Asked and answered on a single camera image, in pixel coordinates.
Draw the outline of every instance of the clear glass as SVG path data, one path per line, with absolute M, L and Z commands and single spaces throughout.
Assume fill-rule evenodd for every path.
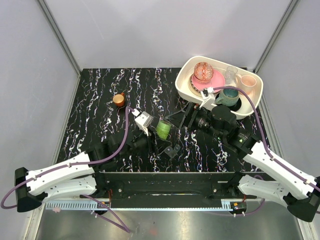
M 228 66 L 226 68 L 224 79 L 226 86 L 234 86 L 237 87 L 237 75 L 238 69 L 235 66 Z

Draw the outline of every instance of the pink plate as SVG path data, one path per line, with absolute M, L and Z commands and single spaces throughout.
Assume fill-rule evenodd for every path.
M 197 81 L 197 78 L 195 75 L 192 76 L 192 83 L 195 86 L 196 89 L 199 91 L 202 91 L 203 89 L 213 87 L 223 87 L 226 83 L 225 77 L 221 74 L 221 72 L 214 70 L 213 77 L 211 78 L 211 81 L 208 83 L 200 83 Z

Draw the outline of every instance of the cup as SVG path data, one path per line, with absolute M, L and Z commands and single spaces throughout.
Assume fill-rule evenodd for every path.
M 125 105 L 125 94 L 124 93 L 117 94 L 113 97 L 112 100 L 115 105 L 117 105 L 118 107 L 122 107 L 123 105 Z
M 222 104 L 227 107 L 235 105 L 239 100 L 239 91 L 235 89 L 223 89 L 220 91 L 219 97 L 215 100 L 215 104 Z
M 249 95 L 251 91 L 254 89 L 255 85 L 257 84 L 257 80 L 250 75 L 241 76 L 240 74 L 237 74 L 236 77 L 238 88 L 240 88 L 246 94 Z
M 225 85 L 237 87 L 236 74 L 238 69 L 235 66 L 228 66 L 224 73 Z

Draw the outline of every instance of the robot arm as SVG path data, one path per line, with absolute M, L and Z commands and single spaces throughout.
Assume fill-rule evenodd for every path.
M 149 125 L 153 117 L 146 112 L 134 110 L 135 122 L 141 130 L 137 135 L 132 132 L 128 134 L 126 144 L 118 154 L 118 158 L 127 156 L 134 150 L 148 149 L 149 153 L 160 155 L 163 152 L 171 158 L 175 156 L 178 149 L 172 148 L 171 142 L 160 139 Z M 107 138 L 105 142 L 95 145 L 93 148 L 82 152 L 79 155 L 57 163 L 55 165 L 28 171 L 24 167 L 15 171 L 15 185 L 27 180 L 31 180 L 23 186 L 16 189 L 17 211 L 27 212 L 41 206 L 42 203 L 54 199 L 79 197 L 80 195 L 98 195 L 103 196 L 103 180 L 100 179 L 100 171 L 116 170 L 117 161 L 114 159 L 98 165 L 90 165 L 90 162 L 102 160 L 114 153 L 123 140 L 123 133 L 117 133 Z M 72 165 L 74 163 L 87 163 L 81 165 Z M 39 174 L 56 169 L 52 172 L 37 177 Z
M 267 182 L 240 173 L 241 178 L 235 178 L 235 182 L 230 181 L 233 191 L 237 189 L 245 195 L 276 202 L 301 220 L 313 220 L 320 205 L 320 192 L 307 183 L 319 187 L 320 177 L 315 178 L 300 171 L 271 151 L 274 159 L 306 179 L 306 182 L 280 166 L 269 157 L 263 143 L 256 136 L 237 125 L 236 116 L 229 108 L 219 105 L 209 112 L 197 104 L 189 103 L 186 109 L 165 117 L 165 120 L 179 129 L 187 127 L 191 131 L 201 130 L 211 136 L 216 135 L 239 159 L 257 166 L 277 181 Z

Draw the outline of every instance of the green cup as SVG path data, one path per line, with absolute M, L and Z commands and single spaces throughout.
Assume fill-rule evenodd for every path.
M 156 132 L 158 133 L 158 136 L 163 140 L 167 139 L 170 129 L 171 124 L 163 120 L 160 120 L 155 128 Z
M 227 107 L 235 105 L 239 100 L 239 91 L 235 89 L 223 89 L 219 93 L 219 97 L 215 100 L 215 104 L 222 104 Z

